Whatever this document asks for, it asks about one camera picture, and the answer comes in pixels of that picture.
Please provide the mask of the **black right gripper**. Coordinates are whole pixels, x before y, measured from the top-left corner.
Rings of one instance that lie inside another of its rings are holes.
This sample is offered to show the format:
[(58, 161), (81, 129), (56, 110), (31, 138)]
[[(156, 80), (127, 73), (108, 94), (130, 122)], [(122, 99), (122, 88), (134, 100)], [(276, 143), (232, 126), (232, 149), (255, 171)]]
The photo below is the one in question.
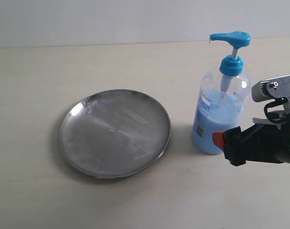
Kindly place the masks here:
[(290, 114), (281, 114), (281, 123), (273, 123), (268, 119), (252, 118), (254, 125), (241, 134), (241, 151), (238, 147), (226, 146), (241, 133), (240, 126), (216, 131), (212, 134), (215, 146), (224, 151), (225, 159), (233, 166), (241, 166), (246, 161), (263, 163), (290, 164)]

